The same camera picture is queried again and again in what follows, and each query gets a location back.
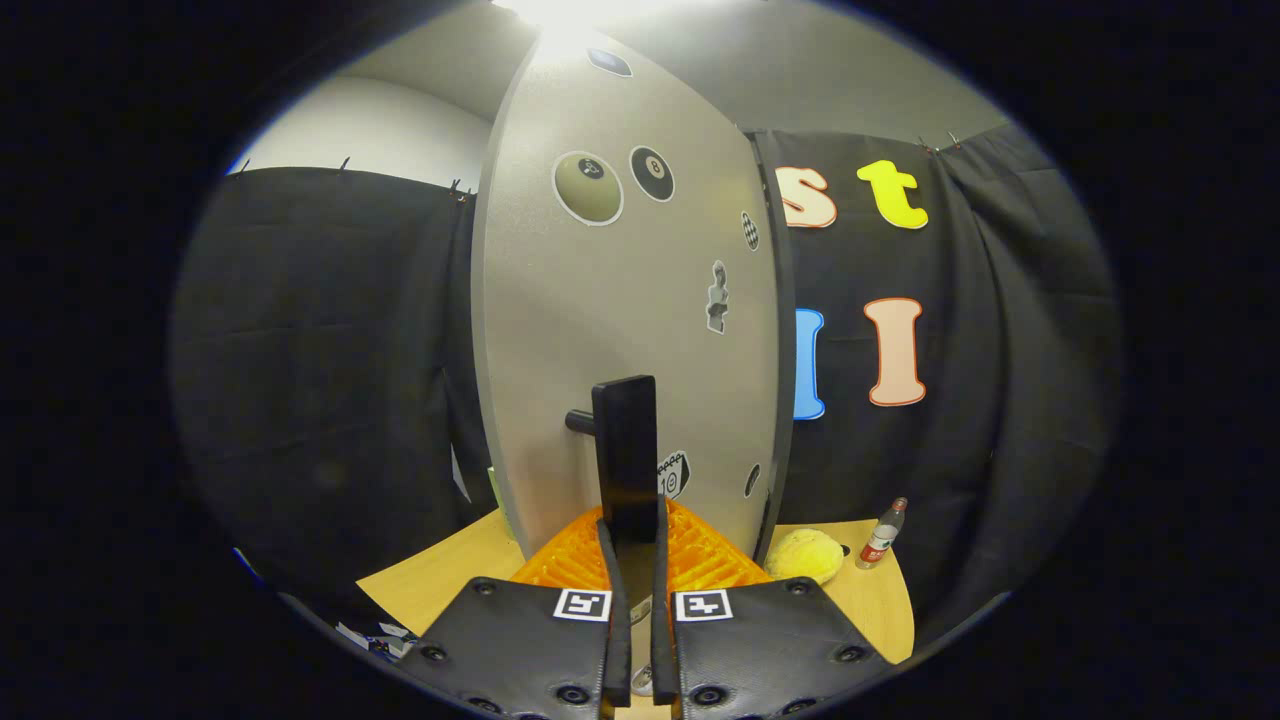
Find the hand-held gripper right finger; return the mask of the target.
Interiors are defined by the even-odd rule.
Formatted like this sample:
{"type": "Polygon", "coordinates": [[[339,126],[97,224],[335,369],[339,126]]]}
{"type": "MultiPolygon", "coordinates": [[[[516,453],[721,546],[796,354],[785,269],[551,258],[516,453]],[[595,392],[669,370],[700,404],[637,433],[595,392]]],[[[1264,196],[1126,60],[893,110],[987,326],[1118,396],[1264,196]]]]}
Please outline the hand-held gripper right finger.
{"type": "Polygon", "coordinates": [[[660,498],[650,657],[675,719],[809,719],[891,674],[810,577],[769,579],[698,515],[660,498]]]}

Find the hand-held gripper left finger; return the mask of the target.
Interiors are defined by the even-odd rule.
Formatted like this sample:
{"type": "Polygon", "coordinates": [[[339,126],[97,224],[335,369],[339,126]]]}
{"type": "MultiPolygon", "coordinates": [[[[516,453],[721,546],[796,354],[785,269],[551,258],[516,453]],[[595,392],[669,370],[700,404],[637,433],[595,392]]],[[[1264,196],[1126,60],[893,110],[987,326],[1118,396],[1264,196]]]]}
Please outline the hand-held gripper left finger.
{"type": "Polygon", "coordinates": [[[420,638],[420,685],[485,719],[609,719],[628,705],[631,630],[591,509],[508,579],[463,584],[420,638]]]}

